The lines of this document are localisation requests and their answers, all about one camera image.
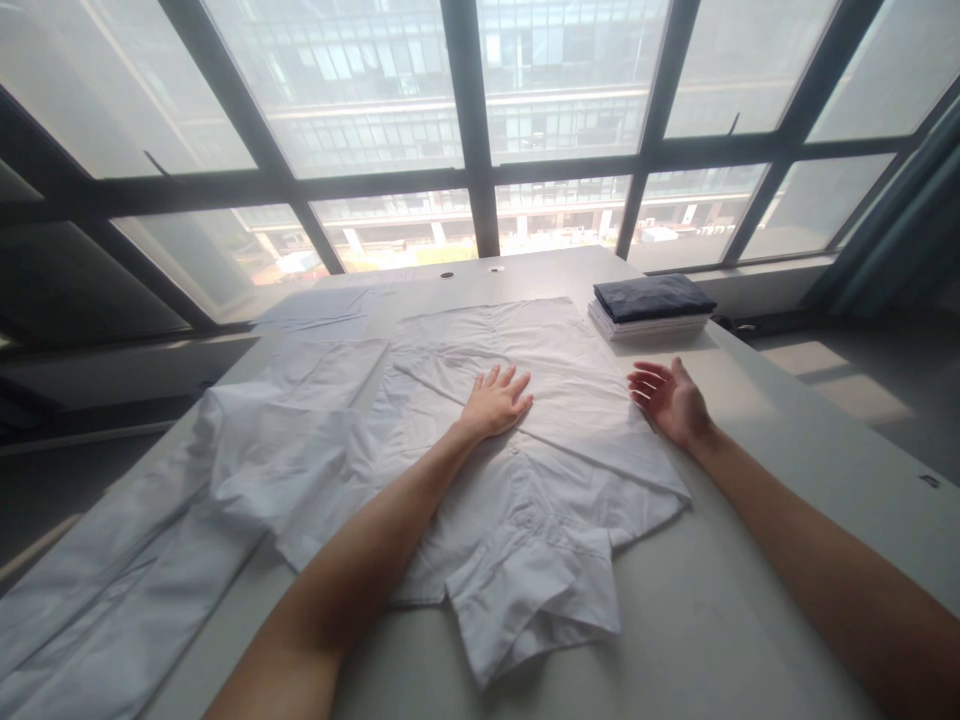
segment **curtain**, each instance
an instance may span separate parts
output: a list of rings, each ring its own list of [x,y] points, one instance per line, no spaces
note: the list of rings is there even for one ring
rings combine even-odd
[[[960,102],[945,113],[804,298],[873,317],[935,303],[960,277]]]

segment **finger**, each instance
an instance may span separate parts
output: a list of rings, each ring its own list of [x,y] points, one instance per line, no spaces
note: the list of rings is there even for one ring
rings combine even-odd
[[[523,389],[530,382],[530,373],[524,373],[518,377],[513,384],[507,388],[510,391],[510,397],[517,397],[520,393],[523,392]]]
[[[630,383],[627,385],[627,390],[631,392],[642,392],[647,397],[653,397],[653,394],[657,391],[657,388],[650,387],[646,383]]]
[[[638,370],[637,372],[630,373],[627,375],[627,380],[630,382],[645,382],[651,387],[660,387],[667,382],[659,375],[654,375],[646,370]]]
[[[506,387],[510,384],[510,381],[513,380],[513,376],[517,374],[517,366],[511,365],[507,368],[507,371],[500,376],[500,381],[497,383],[500,387]]]
[[[664,380],[669,380],[673,377],[670,368],[666,365],[660,365],[659,363],[648,363],[646,360],[637,360],[633,366],[637,370],[646,370],[647,372],[652,372],[654,375],[659,375]]]
[[[533,405],[533,395],[524,395],[513,405],[513,410],[518,415],[522,415]]]
[[[673,374],[675,376],[693,382],[693,378],[690,377],[690,373],[687,372],[687,368],[684,367],[683,360],[680,359],[679,355],[673,359],[671,367],[673,368]]]
[[[646,395],[641,395],[640,393],[632,392],[630,393],[630,397],[640,407],[645,408],[647,405],[650,404],[650,398],[648,398]]]
[[[493,370],[490,371],[490,374],[487,375],[487,382],[484,383],[484,387],[493,387],[497,382],[497,376],[500,374],[500,366],[494,365]]]

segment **window pane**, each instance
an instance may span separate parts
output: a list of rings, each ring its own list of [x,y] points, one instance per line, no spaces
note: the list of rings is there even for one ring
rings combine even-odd
[[[43,196],[0,160],[0,200],[43,200]]]
[[[466,190],[311,203],[347,272],[477,257]]]
[[[630,176],[501,185],[500,254],[581,245],[615,248]]]
[[[960,72],[960,3],[887,0],[810,140],[907,135]]]
[[[478,4],[494,164],[636,152],[668,0]]]
[[[436,0],[205,0],[298,177],[463,167]]]
[[[643,272],[720,262],[765,165],[652,173],[627,259]]]
[[[30,225],[0,235],[0,315],[47,342],[187,326],[70,223]]]
[[[158,175],[147,152],[170,173],[254,167],[156,0],[18,0],[0,25],[0,83],[91,175]]]
[[[834,4],[703,0],[667,137],[775,130]]]
[[[823,250],[892,159],[873,155],[795,163],[741,257]]]
[[[328,275],[288,205],[114,223],[217,322],[245,322]]]

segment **white cloth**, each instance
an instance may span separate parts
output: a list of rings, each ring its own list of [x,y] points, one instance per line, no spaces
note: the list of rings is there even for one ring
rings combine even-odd
[[[618,632],[611,548],[689,501],[569,299],[401,322],[370,413],[372,439],[355,425],[343,430],[351,442],[336,466],[301,494],[294,517],[272,525],[280,551],[302,569],[439,439],[478,373],[510,362],[532,373],[533,408],[468,460],[393,596],[417,604],[449,595],[481,687],[534,654]]]
[[[628,340],[630,338],[666,335],[668,333],[697,332],[702,330],[710,319],[709,315],[683,315],[681,317],[637,320],[628,323],[615,323],[600,305],[599,300],[591,300],[587,314],[593,319],[607,340]]]
[[[303,481],[284,464],[291,450],[310,460],[296,418],[349,415],[385,348],[286,344],[256,380],[208,391],[192,439],[111,491],[0,599],[0,717],[135,716],[262,536],[231,489],[264,466],[284,487]],[[270,501],[257,514],[289,516],[296,498],[259,477],[245,496]]]

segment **table surface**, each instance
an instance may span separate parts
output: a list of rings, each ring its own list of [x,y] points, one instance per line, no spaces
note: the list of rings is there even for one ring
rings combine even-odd
[[[501,272],[488,269],[500,266]],[[454,277],[439,274],[452,271]],[[567,295],[586,311],[596,282],[636,277],[600,248],[410,270],[370,318],[387,337],[407,316]],[[370,283],[336,276],[318,287]],[[256,375],[278,342],[263,337],[221,384]],[[713,323],[696,335],[610,345],[633,360],[682,354],[717,423],[798,495],[859,537],[960,615],[960,491]],[[358,407],[372,402],[379,371]],[[191,410],[128,479],[189,432]],[[668,444],[693,508],[618,554],[623,626],[606,643],[547,654],[482,695],[447,605],[382,614],[341,675],[335,718],[879,717],[792,603],[723,496]],[[141,717],[199,718],[293,580],[266,540]]]

